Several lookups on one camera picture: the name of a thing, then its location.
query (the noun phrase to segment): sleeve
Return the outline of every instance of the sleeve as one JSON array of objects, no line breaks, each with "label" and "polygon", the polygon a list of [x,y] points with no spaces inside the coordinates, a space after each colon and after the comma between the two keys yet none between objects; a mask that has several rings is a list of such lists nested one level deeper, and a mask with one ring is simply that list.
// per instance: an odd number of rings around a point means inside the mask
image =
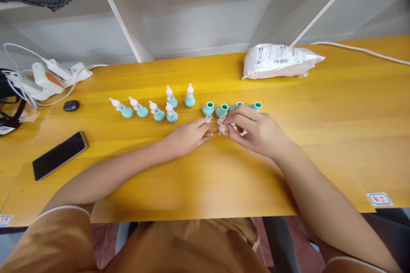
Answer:
[{"label": "sleeve", "polygon": [[51,209],[27,229],[0,273],[97,271],[89,213],[76,206]]},{"label": "sleeve", "polygon": [[361,260],[347,257],[336,256],[331,258],[327,264],[323,273],[387,273],[378,267],[363,262]]}]

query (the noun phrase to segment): white plastic bag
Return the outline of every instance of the white plastic bag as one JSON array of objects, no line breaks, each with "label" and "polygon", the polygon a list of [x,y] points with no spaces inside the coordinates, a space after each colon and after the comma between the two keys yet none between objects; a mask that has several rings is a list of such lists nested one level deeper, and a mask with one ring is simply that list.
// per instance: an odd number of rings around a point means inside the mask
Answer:
[{"label": "white plastic bag", "polygon": [[296,75],[306,77],[308,70],[324,59],[306,48],[258,44],[245,57],[242,80]]}]

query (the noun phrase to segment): wooden table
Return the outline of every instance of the wooden table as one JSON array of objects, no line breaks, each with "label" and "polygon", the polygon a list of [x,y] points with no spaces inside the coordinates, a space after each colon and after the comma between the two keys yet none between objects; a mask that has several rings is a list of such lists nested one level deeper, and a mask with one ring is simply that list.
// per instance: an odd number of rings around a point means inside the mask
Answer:
[{"label": "wooden table", "polygon": [[[410,60],[408,35],[349,44]],[[80,101],[78,111],[66,113],[62,103],[56,104],[47,109],[41,125],[24,124],[0,139],[5,158],[0,180],[9,186],[6,178],[13,185],[0,213],[14,215],[11,226],[29,225],[76,174],[203,117],[201,109],[208,101],[216,106],[262,102],[263,111],[303,146],[359,211],[374,211],[366,196],[371,192],[387,193],[396,207],[410,206],[410,68],[332,46],[309,49],[326,59],[307,78],[241,81],[245,53],[96,68],[70,97]],[[190,82],[195,88],[193,108],[183,103]],[[132,96],[144,106],[152,100],[164,110],[167,85],[179,102],[179,120],[174,124],[156,122],[151,115],[125,119],[108,100],[129,105]],[[216,120],[212,127],[216,130]],[[90,148],[35,182],[32,160],[79,130]],[[92,221],[292,214],[296,214],[294,201],[272,162],[214,133],[187,157],[132,178],[98,202]]]}]

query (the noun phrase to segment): table label sticker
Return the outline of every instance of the table label sticker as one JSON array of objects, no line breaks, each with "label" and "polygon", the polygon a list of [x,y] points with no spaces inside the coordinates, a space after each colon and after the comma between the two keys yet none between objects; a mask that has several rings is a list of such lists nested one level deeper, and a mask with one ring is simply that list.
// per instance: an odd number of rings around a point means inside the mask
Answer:
[{"label": "table label sticker", "polygon": [[12,221],[12,215],[0,215],[0,227],[7,227]]},{"label": "table label sticker", "polygon": [[367,196],[375,206],[392,206],[393,202],[386,193],[368,193]]},{"label": "table label sticker", "polygon": [[0,135],[5,135],[9,132],[12,132],[15,128],[13,127],[7,127],[7,126],[1,126],[0,127]]}]

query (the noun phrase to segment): orange shirt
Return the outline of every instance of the orange shirt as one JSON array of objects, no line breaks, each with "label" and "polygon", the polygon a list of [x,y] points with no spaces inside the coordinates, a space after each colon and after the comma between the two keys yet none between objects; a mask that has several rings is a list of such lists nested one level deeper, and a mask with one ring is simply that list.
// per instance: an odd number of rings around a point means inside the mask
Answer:
[{"label": "orange shirt", "polygon": [[[258,244],[256,228],[248,218],[143,222],[112,261],[99,270],[88,212],[64,206],[33,222],[0,273],[269,273],[255,253]],[[325,272],[383,271],[350,257],[335,257]]]}]

